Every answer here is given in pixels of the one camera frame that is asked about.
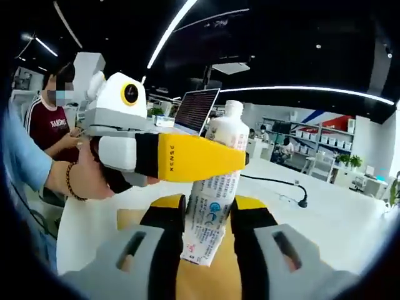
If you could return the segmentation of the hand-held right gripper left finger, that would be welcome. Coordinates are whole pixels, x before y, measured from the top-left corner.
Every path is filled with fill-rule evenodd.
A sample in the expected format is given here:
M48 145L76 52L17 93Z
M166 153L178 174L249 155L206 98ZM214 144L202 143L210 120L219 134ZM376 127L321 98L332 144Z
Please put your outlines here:
M186 197L154 201L134 224L99 246L95 258L62 280L86 299L175 299Z

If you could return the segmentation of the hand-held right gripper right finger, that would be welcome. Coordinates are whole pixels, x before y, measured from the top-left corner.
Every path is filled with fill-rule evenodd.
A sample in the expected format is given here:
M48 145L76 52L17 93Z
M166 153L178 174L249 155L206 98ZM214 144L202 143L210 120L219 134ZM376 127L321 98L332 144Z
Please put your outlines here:
M230 217L243 299L335 299L359 280L325 263L314 242L278 224L258 199L236 196Z

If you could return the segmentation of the person's left hand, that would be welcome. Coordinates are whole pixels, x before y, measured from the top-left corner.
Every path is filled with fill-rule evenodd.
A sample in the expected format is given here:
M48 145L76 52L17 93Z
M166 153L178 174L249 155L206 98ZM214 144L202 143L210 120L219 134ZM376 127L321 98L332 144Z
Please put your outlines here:
M98 162L90 150L90 141L81 139L79 158L69 173L73 193L80 198L103 200L114 196Z

